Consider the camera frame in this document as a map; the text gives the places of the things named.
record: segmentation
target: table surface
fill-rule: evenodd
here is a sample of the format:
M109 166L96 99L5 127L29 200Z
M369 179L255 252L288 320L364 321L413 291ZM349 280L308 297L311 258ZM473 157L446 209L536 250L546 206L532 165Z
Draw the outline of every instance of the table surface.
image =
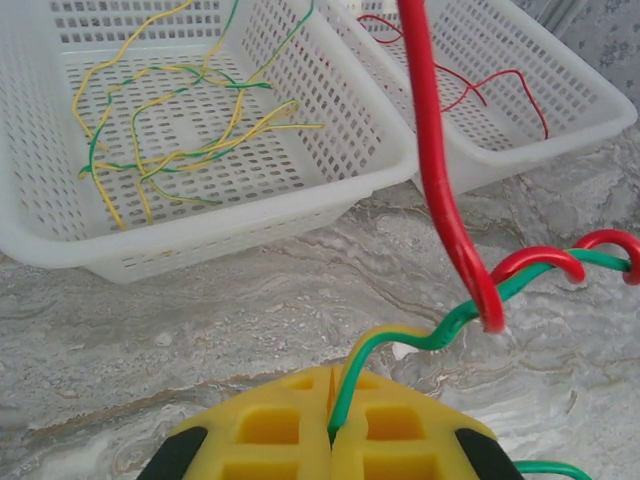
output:
M594 229L639 233L640 130L459 199L493 266ZM490 426L513 459L594 479L640 468L640 294L549 273L437 353L369 368ZM366 330L433 326L466 300L410 184L334 225L132 286L0 256L0 477L134 479L172 426L284 372L339 362Z

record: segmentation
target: green wire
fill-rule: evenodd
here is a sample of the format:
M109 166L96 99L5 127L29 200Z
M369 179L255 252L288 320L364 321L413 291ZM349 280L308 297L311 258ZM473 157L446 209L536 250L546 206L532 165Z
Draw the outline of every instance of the green wire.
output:
M593 250L572 249L568 250L568 252L577 260L584 263L597 265L610 270L617 270L619 272L631 271L631 262L629 260L624 260ZM500 293L502 301L509 301L520 293L529 283L554 268L555 267L553 265L546 263L535 264L527 267L501 283L498 285L498 292ZM364 368L367 358L376 347L387 342L398 342L410 345L420 350L440 350L450 345L460 331L469 322L478 317L479 312L475 303L473 303L473 301L468 301L454 308L429 336L418 337L406 333L386 332L370 338L362 346L360 351L357 352L353 363L345 375L342 388L336 396L335 407L331 413L329 425L327 427L331 443L333 444L338 430L347 421L358 377Z
M589 475L573 465L559 462L520 461L513 462L518 471L527 473L551 473L563 475L573 480L592 480Z

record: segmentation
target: thin red wire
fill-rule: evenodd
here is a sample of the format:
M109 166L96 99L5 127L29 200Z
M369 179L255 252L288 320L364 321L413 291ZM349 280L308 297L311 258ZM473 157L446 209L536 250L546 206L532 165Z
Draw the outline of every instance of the thin red wire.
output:
M400 30L398 27L396 27L393 23L391 23L386 18L379 17L378 15L372 15L372 14L361 15L361 16L358 17L358 22L359 23L362 23L363 20L376 20L376 21L378 21L380 23L383 23L384 25L388 26L393 31L395 31L398 35L400 35L398 38L396 38L394 40L380 40L380 39L378 39L376 37L373 37L373 35L372 35L373 39L376 42L380 43L380 44L390 45L392 43L397 42L401 38L404 38L404 33L402 33L402 30ZM482 95L482 93L480 93L480 91L477 89L477 87L475 85L473 85L469 80L464 78L458 72L455 72L455 71L451 70L450 68L444 67L444 66L439 65L437 63L435 65L436 65L437 69L442 70L443 72L446 72L449 75L453 75L454 77L456 77L458 80L462 81L467 86L467 89L465 90L464 95L467 95L469 93L469 90L471 90L478 96L478 98L482 102L482 105L484 105L485 107L488 105L487 100L484 98L484 95Z
M395 31L399 35L399 37L394 39L394 40L380 40L380 39L378 39L376 37L373 37L373 39L378 43L388 45L388 44L395 43L395 42L397 42L398 40L400 40L401 38L404 37L404 33L402 32L402 30L400 30L398 27L396 27L393 23L388 21L386 18L380 17L378 15L372 15L372 14L361 15L360 17L358 17L358 22L362 23L363 20L376 20L378 22L381 22L384 25L386 25L389 28L391 28L393 31ZM534 110L536 111L536 114L540 118L540 122L542 123L542 128L544 129L544 139L548 140L549 137L551 136L551 129L549 128L549 123L547 122L547 119L544 116L544 113L542 113L542 109L538 105L538 102L536 101L533 93L531 92L531 89L529 88L529 85L527 84L527 80L526 80L524 74L520 70L516 70L516 69L502 70L500 72L494 73L489 78L486 78L482 82L474 85L469 80L464 78L462 75L460 75L459 73L457 73L457 72L455 72L455 71L453 71L453 70L451 70L451 69L449 69L447 67L443 67L442 65L436 64L436 68L455 76L456 78L458 78L459 80L464 82L465 85L467 86L465 88L464 92L462 93L462 95L460 96L460 98L458 98L458 100L453 102L448 107L444 108L442 110L442 113L447 113L447 112L453 110L454 108L456 108L458 105L460 105L467 98L467 95L469 94L469 92L474 92L476 95L478 95L478 97L482 101L482 104L486 107L487 106L487 101L485 100L484 96L480 93L479 89L482 88L483 86L485 86L487 83L495 80L496 78L498 78L500 76L512 75L513 74L513 75L517 75L518 78L520 78L520 83L522 84L522 88L524 89L527 97L529 98L529 102L531 102L531 105L533 106Z
M442 243L471 298L485 330L500 333L505 319L500 295L464 228L449 185L429 24L423 0L398 0L405 32L416 109L420 170L425 197Z
M547 119L545 118L544 114L542 113L542 110L540 109L540 106L538 105L538 102L536 102L536 99L533 96L533 93L531 92L531 89L529 88L529 85L527 84L527 80L524 78L524 75L522 74L522 72L520 70L508 69L508 70L502 70L501 72L494 73L493 75L491 75L490 77L486 78L482 82L475 84L473 86L474 87L473 90L475 91L476 88L481 88L481 87L485 86L487 83L491 82L492 80L495 80L496 78L498 78L500 76L503 76L503 75L517 75L520 78L520 83L522 83L522 88L524 89L525 93L527 94L527 97L529 98L529 101L531 102L531 105L533 106L533 108L535 109L536 113L538 114L538 117L540 117L540 122L542 122L542 128L544 129L544 139L545 140L549 139L549 136L551 135L551 133L550 133L550 130L549 130L549 124L547 123ZM465 89L465 91L462 94L462 96L458 100L456 100L454 103L449 105L447 108L442 110L442 113L446 113L446 112L450 111L451 109L457 107L465 99L465 97L467 96L467 94L469 93L470 90L471 90L471 88L467 86L467 88Z

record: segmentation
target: thick red wire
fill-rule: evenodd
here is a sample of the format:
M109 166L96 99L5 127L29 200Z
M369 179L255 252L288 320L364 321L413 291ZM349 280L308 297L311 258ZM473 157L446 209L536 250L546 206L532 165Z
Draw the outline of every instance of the thick red wire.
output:
M423 2L398 0L398 5L405 31L420 170L427 204L442 243L478 306L485 330L499 333L504 329L505 321L497 283L539 262L561 268L572 282L584 281L586 272L568 252L554 247L531 247L507 257L489 275L464 229L448 181L436 70ZM580 239L575 248L593 249L603 244L618 245L627 252L631 271L624 274L624 280L630 285L640 285L640 241L619 230L600 230Z
M429 24L423 0L399 0L416 110L420 170L434 225L471 298L485 330L500 333L502 301L464 228L449 185Z
M593 249L605 244L617 245L627 252L631 260L631 271L623 274L624 281L629 285L640 285L640 241L630 233L599 230L582 237L575 248Z
M360 17L358 17L358 22L362 23L363 20L376 20L378 22L381 22L384 25L386 25L389 28L391 28L393 31L395 31L399 35L398 38L395 38L393 40L380 40L380 39L378 39L376 37L373 37L373 39L378 43L389 45L389 44L397 42L398 40L400 40L401 38L404 37L404 33L402 32L402 30L400 30L398 27L396 27L393 23L388 21L386 18L380 17L378 15L372 15L372 14L361 15ZM482 82L474 85L469 80L464 78L462 75L460 75L459 73L457 73L457 72L455 72L455 71L453 71L453 70L451 70L451 69L449 69L447 67L443 67L442 65L438 65L436 63L436 68L438 68L439 70L442 70L443 72L447 72L450 75L455 76L457 79L459 79L462 82L464 82L464 84L467 86L465 88L464 92L462 93L462 95L460 96L460 98L458 98L458 100L453 102L448 107L444 108L442 110L442 113L447 113L447 112L453 110L454 108L456 108L458 105L460 105L467 98L467 95L469 94L469 92L474 92L480 98L480 100L482 101L482 104L486 107L487 106L487 101L485 100L485 98L482 95L482 93L480 93L479 89L482 88L483 86L485 86L487 83L495 80L496 78L498 78L500 76L503 76L503 75L517 75L518 78L520 79L520 83L522 84L522 88L524 89L524 91L525 91L525 93L527 95L527 98L529 99L529 102L531 102L531 105L533 106L534 110L536 111L536 114L540 118L540 122L542 123L542 128L544 130L544 139L548 140L549 137L551 136L551 129L549 128L549 123L547 122L547 119L544 116L544 113L542 113L542 109L538 105L538 102L536 101L535 96L531 92L531 89L529 88L529 85L527 83L527 80L526 80L524 74L520 70L516 70L516 69L502 70L500 72L494 73L489 78L486 78Z

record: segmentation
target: plastic basket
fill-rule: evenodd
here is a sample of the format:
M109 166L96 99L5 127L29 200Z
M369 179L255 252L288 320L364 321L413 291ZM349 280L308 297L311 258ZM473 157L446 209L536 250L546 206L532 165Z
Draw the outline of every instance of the plastic basket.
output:
M88 138L71 101L85 72L111 59L152 15L178 1L4 1L0 19L0 250L44 268L86 267L125 283L330 224L373 191L411 178L415 141L393 105L315 12L248 91L246 122L290 99L292 121L320 130L265 133L198 171L162 174L172 194L223 202L169 202L153 195L147 225L134 173L103 180L130 228L120 231L90 179ZM122 61L91 80L80 103L95 128L105 91L149 65L199 63L226 22L231 0L195 1L151 25ZM307 13L307 0L242 0L213 67L247 79ZM103 139L103 162L131 161L129 115L138 105L190 81L153 72L118 97ZM141 123L145 155L197 148L227 127L237 91L198 86L156 107Z
M514 76L482 88L444 114L448 165L457 193L522 173L560 154L620 133L635 123L632 103L594 69L509 0L428 0L436 61L472 83L504 69L523 72L550 125L544 140L540 119ZM415 130L402 40L376 14L400 25L396 0L326 0L323 15ZM451 105L464 84L439 72L441 103ZM421 188L419 178L416 183Z

